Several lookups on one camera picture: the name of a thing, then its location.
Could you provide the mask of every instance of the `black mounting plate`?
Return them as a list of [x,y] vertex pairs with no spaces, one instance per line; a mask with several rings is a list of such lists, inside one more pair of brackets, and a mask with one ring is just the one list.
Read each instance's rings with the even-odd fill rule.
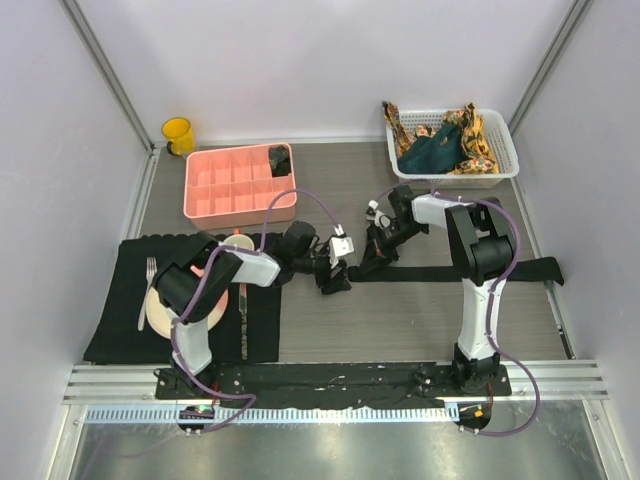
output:
[[[209,397],[190,387],[173,369],[156,372],[160,372],[156,375],[159,400]],[[254,408],[268,409],[428,408],[442,406],[442,397],[487,396],[486,386],[478,391],[461,390],[452,372],[450,364],[436,362],[221,364],[208,369],[206,383],[224,393],[254,393],[258,397]],[[498,372],[491,379],[493,396],[511,395],[506,367],[501,365]],[[241,404],[222,402],[225,407]]]

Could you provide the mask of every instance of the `pink organizer tray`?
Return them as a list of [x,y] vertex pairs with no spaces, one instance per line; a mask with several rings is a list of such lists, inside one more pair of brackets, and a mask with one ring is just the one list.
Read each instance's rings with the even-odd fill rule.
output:
[[[272,177],[269,147],[281,145],[289,149],[291,173]],[[187,158],[184,214],[200,230],[260,224],[273,197],[295,186],[293,154],[286,143],[194,152]],[[291,220],[297,200],[296,193],[282,197],[269,221]]]

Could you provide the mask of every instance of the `white wall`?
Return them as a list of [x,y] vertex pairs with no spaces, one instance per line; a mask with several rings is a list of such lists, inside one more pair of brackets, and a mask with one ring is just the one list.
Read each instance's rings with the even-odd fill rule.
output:
[[380,101],[508,118],[571,0],[81,0],[147,129],[208,141],[383,134]]
[[42,478],[144,154],[58,2],[0,5],[0,468]]
[[520,179],[570,338],[598,360],[640,452],[640,4],[593,2],[518,134]]

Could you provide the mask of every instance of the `plastic basket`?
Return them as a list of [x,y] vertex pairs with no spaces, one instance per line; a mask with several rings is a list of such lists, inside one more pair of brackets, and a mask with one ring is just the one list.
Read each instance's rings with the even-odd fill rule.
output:
[[[291,173],[272,177],[269,148],[280,145],[289,150]],[[184,214],[200,230],[260,224],[271,200],[295,187],[289,144],[194,152],[187,158]],[[282,197],[271,211],[269,221],[284,222],[295,217],[297,199],[296,193]]]
[[[442,116],[447,110],[401,110],[400,123],[409,130],[414,130],[418,125],[429,125],[440,128]],[[387,146],[391,168],[400,180],[428,180],[426,185],[436,185],[440,188],[491,188],[505,178],[512,178],[518,174],[518,155],[513,146],[513,140],[502,115],[495,110],[479,109],[478,114],[484,118],[484,130],[487,142],[493,150],[500,173],[487,173],[479,175],[411,175],[398,170],[398,158],[393,143],[393,130],[387,125]]]

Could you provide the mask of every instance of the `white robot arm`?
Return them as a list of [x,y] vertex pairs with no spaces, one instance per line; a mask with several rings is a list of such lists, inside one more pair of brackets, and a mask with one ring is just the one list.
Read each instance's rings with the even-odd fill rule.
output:
[[[172,322],[184,317],[172,328],[175,329],[177,350],[186,365],[181,364],[175,351],[174,363],[188,368],[193,375],[198,375],[211,363],[207,316],[232,283],[259,287],[282,285],[292,278],[295,271],[302,271],[314,273],[318,287],[325,294],[350,288],[341,275],[346,278],[343,257],[353,253],[353,242],[341,227],[336,227],[335,233],[319,251],[315,250],[315,245],[311,246],[315,229],[303,222],[295,222],[287,230],[271,255],[226,246],[211,264],[203,288],[199,288],[200,276],[193,267],[204,263],[203,259],[208,259],[214,250],[221,247],[207,233],[195,235],[170,262],[161,267],[153,281]],[[185,315],[194,296],[194,308]]]
[[[390,259],[397,260],[395,248],[419,232],[427,233],[425,226],[447,230],[453,266],[462,278],[464,291],[454,372],[461,386],[485,385],[496,374],[500,362],[487,332],[491,332],[497,345],[499,301],[506,280],[496,281],[513,260],[515,250],[508,223],[490,208],[415,194],[408,186],[395,188],[389,201],[395,218],[382,213],[376,201],[370,202],[367,210],[371,223],[367,233],[378,256],[374,260],[386,261],[385,265]],[[496,199],[491,201],[499,205]],[[479,236],[478,231],[487,234]]]

